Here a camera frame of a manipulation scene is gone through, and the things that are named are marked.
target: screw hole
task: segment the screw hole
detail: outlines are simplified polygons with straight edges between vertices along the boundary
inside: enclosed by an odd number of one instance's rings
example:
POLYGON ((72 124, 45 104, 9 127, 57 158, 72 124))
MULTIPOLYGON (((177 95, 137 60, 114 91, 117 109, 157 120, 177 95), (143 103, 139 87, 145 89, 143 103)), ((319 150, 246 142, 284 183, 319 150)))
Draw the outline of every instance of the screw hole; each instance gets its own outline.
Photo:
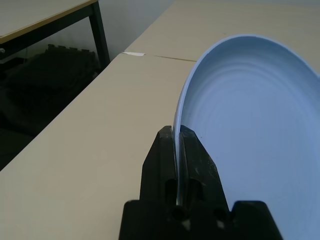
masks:
POLYGON ((226 212, 221 208, 216 208, 213 211, 213 214, 216 217, 216 219, 218 219, 219 221, 222 221, 222 222, 224 222, 227 218, 226 212))
POLYGON ((187 219, 187 213, 180 207, 175 207, 171 215, 175 220, 178 220, 178 221, 187 219))

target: table edge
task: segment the table edge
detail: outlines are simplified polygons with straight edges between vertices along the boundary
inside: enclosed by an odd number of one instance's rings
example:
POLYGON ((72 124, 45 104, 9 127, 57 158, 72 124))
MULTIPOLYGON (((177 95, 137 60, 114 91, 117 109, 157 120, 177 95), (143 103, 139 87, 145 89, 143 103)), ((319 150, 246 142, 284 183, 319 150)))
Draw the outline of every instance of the table edge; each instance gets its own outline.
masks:
POLYGON ((37 29, 37 28, 40 28, 40 27, 42 27, 42 26, 44 26, 46 24, 49 24, 49 23, 51 23, 51 22, 53 22, 53 21, 55 21, 57 19, 60 19, 60 18, 66 16, 68 14, 71 14, 71 13, 73 13, 73 12, 79 10, 79 9, 82 9, 82 8, 88 6, 88 5, 91 5, 91 4, 93 4, 93 3, 97 2, 97 1, 98 0, 88 0, 86 2, 83 2, 83 3, 79 4, 79 5, 73 6, 73 7, 69 8, 69 9, 61 11, 61 12, 59 12, 57 14, 54 14, 54 15, 49 16, 47 18, 44 18, 44 19, 42 19, 40 21, 37 21, 37 22, 32 23, 30 25, 27 25, 27 26, 25 26, 23 28, 20 28, 18 30, 12 31, 10 33, 7 33, 6 35, 2 35, 2 36, 0 35, 0 44, 4 44, 4 43, 6 43, 6 42, 8 42, 8 41, 10 41, 12 39, 15 39, 15 38, 23 35, 23 34, 29 33, 31 31, 37 29))

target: black table leg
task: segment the black table leg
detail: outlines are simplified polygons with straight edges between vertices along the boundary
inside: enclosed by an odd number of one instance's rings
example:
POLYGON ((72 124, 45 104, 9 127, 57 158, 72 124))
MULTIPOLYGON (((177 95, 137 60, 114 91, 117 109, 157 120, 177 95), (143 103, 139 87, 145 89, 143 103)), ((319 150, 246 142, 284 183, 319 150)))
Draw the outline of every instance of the black table leg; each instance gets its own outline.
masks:
POLYGON ((101 69, 105 69, 109 63, 109 52, 107 47, 106 35, 104 30, 104 25, 102 23, 99 3, 95 2, 91 4, 92 7, 92 15, 90 15, 90 24, 92 28, 92 33, 94 37, 94 42, 96 46, 96 51, 100 61, 101 69))

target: desk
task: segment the desk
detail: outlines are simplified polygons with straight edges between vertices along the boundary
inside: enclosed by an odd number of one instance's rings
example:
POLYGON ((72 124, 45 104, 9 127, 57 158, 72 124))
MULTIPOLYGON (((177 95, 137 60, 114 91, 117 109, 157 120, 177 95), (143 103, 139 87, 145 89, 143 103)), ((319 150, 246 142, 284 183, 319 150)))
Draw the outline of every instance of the desk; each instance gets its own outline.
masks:
POLYGON ((176 0, 127 52, 197 61, 236 34, 277 40, 320 73, 320 7, 216 0, 176 0))
POLYGON ((89 17, 101 68, 110 63, 98 0, 12 0, 0 6, 0 60, 89 17))
POLYGON ((0 239, 117 240, 193 65, 118 55, 0 172, 0 239))

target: light blue plate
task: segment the light blue plate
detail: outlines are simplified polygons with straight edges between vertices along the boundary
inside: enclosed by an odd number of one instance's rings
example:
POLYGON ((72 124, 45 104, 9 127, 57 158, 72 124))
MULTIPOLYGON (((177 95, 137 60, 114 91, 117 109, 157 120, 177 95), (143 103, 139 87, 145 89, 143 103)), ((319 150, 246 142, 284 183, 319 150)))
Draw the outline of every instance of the light blue plate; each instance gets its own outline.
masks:
POLYGON ((214 44, 183 86, 175 139, 180 125, 216 163, 229 208, 264 201, 284 239, 319 239, 320 81, 301 57, 256 35, 214 44))

